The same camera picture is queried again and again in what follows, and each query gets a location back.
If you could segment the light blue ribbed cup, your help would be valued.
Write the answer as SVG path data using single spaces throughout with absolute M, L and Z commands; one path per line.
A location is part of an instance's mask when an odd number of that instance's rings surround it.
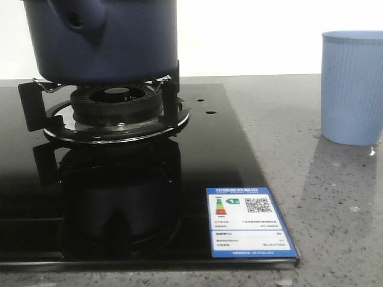
M 346 145 L 378 143 L 382 133 L 382 31 L 324 32 L 321 134 Z

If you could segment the black right pot support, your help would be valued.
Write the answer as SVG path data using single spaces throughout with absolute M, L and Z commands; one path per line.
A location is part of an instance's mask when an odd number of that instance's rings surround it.
M 162 93 L 160 114 L 133 124 L 91 126 L 74 119 L 70 98 L 50 109 L 45 108 L 43 93 L 54 94 L 64 87 L 62 84 L 33 79 L 29 83 L 19 84 L 18 90 L 28 130 L 30 132 L 42 130 L 51 141 L 79 145 L 136 143 L 176 135 L 187 125 L 190 110 L 183 107 L 183 100 L 178 97 L 180 91 L 178 68 L 161 78 L 108 87 L 125 85 L 144 85 L 152 91 L 160 91 Z

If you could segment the dark blue cooking pot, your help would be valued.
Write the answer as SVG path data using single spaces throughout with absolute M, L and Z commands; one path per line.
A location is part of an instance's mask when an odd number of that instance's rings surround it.
M 175 1 L 25 1 L 39 74 L 76 86 L 160 78 L 178 66 Z

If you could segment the black right gas burner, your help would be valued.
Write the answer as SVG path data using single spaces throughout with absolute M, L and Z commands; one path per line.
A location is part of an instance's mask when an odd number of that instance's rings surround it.
M 138 123 L 162 111 L 162 93 L 144 85 L 81 87 L 70 99 L 74 119 L 91 126 Z

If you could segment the blue energy label sticker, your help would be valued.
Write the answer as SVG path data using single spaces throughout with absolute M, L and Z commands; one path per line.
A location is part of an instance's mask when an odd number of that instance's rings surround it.
M 210 187 L 206 196 L 214 258 L 299 258 L 269 188 Z

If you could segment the black glass gas stove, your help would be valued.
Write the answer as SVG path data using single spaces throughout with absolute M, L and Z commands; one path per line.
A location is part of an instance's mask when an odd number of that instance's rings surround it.
M 71 92 L 43 93 L 45 108 Z M 78 145 L 28 131 L 18 86 L 2 88 L 1 270 L 297 266 L 298 251 L 212 256 L 206 189 L 269 187 L 224 87 L 186 84 L 180 97 L 191 116 L 176 135 Z

